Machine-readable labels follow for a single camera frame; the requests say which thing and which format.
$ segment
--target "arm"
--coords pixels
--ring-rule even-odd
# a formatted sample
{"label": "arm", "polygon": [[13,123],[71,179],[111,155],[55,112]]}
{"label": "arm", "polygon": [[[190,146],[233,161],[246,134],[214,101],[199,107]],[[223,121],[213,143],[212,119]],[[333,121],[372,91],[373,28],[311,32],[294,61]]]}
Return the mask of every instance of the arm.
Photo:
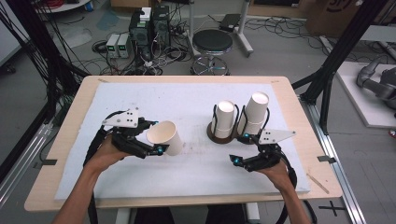
{"label": "arm", "polygon": [[99,175],[127,156],[130,154],[117,150],[111,144],[109,135],[82,169],[76,185],[52,223],[83,223]]}
{"label": "arm", "polygon": [[280,194],[282,194],[283,200],[285,201],[285,205],[288,208],[290,223],[311,223],[293,185],[290,182],[286,165],[283,161],[271,168],[262,169],[257,172],[267,175],[274,183],[274,186],[279,189]]}

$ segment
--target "stacked paper cups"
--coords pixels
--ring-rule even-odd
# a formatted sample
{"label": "stacked paper cups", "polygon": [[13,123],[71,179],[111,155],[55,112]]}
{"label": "stacked paper cups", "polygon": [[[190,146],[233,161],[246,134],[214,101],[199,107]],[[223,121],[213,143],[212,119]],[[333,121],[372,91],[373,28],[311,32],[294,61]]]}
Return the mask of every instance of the stacked paper cups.
{"label": "stacked paper cups", "polygon": [[233,132],[234,105],[231,101],[220,101],[216,108],[216,119],[212,119],[211,132],[217,138],[227,138]]}
{"label": "stacked paper cups", "polygon": [[265,119],[269,98],[268,95],[257,91],[252,94],[245,107],[245,113],[241,113],[238,123],[238,134],[257,134],[262,127]]}

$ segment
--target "black mount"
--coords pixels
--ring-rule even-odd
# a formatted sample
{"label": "black mount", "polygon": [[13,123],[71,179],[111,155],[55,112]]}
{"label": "black mount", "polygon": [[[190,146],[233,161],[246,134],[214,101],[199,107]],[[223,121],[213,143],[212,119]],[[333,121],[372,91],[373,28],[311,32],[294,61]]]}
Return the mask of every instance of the black mount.
{"label": "black mount", "polygon": [[280,162],[280,159],[284,156],[282,148],[278,144],[261,145],[259,139],[259,134],[244,134],[237,137],[237,140],[244,144],[247,142],[255,144],[259,150],[259,155],[245,160],[242,157],[230,155],[230,160],[234,166],[244,167],[247,171],[252,172],[273,167]]}
{"label": "black mount", "polygon": [[111,143],[119,150],[138,158],[145,159],[146,156],[161,156],[169,145],[155,144],[153,147],[140,142],[136,137],[157,121],[149,121],[139,118],[136,128],[114,127]]}

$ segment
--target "power supply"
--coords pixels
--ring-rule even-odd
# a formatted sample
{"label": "power supply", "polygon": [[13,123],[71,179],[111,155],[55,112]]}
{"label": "power supply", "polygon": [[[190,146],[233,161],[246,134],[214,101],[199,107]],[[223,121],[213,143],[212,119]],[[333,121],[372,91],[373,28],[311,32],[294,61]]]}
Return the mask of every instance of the power supply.
{"label": "power supply", "polygon": [[163,48],[171,45],[169,36],[169,6],[155,7],[152,14],[157,44]]}
{"label": "power supply", "polygon": [[132,42],[128,34],[120,35],[117,46],[119,47],[121,58],[129,58],[129,56],[132,54]]}
{"label": "power supply", "polygon": [[151,47],[153,41],[152,21],[140,20],[140,9],[137,9],[131,18],[129,25],[129,34],[133,43],[134,49],[137,49],[135,54],[140,55],[145,60],[151,60]]}
{"label": "power supply", "polygon": [[117,43],[119,42],[120,35],[111,35],[111,37],[107,40],[106,48],[107,55],[110,58],[119,58],[119,48],[117,48]]}

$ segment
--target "stool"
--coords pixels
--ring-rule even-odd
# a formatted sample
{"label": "stool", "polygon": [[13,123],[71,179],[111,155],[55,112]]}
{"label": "stool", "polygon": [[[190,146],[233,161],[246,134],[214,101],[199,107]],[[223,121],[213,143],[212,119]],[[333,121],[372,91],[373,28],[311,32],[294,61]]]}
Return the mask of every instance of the stool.
{"label": "stool", "polygon": [[227,63],[217,55],[230,51],[233,40],[229,35],[220,30],[203,30],[192,37],[192,46],[204,54],[196,59],[191,66],[193,75],[201,75],[205,72],[213,76],[229,76]]}

